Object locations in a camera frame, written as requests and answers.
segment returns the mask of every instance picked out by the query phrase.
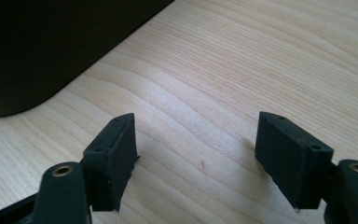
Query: light wood surface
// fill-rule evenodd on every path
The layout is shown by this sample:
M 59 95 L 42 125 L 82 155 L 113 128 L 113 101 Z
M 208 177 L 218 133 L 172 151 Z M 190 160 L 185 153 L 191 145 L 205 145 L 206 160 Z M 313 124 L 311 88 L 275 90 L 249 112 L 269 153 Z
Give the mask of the light wood surface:
M 0 119 L 0 209 L 133 112 L 119 213 L 94 223 L 324 223 L 255 160 L 259 111 L 358 160 L 358 0 L 176 0 L 53 98 Z

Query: clamp jaw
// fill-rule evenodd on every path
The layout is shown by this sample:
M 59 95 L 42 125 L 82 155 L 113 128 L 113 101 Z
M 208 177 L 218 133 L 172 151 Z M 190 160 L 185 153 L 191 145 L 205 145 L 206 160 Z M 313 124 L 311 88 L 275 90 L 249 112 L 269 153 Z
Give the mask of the clamp jaw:
M 328 224 L 358 224 L 358 161 L 331 162 L 334 150 L 279 115 L 260 112 L 255 157 L 295 209 L 327 203 Z
M 47 169 L 39 192 L 1 210 L 0 224 L 89 224 L 90 207 L 118 211 L 138 159 L 134 115 L 112 119 L 84 150 L 81 162 Z

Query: wooden desk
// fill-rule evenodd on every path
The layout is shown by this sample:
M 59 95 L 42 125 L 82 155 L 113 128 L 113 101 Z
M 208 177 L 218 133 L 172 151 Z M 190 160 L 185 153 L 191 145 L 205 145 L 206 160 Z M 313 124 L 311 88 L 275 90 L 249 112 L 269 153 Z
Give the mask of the wooden desk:
M 0 209 L 133 112 L 141 159 L 94 223 L 324 223 L 254 156 L 259 111 L 358 160 L 358 1 L 176 0 L 53 98 L 0 119 Z

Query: wood grain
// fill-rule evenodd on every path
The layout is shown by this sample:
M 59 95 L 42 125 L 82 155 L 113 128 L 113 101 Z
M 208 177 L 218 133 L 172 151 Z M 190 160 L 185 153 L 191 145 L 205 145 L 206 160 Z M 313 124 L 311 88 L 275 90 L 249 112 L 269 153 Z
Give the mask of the wood grain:
M 324 223 L 254 156 L 259 111 L 358 160 L 358 1 L 176 0 L 44 104 L 0 119 L 0 208 L 133 112 L 141 159 L 94 223 Z

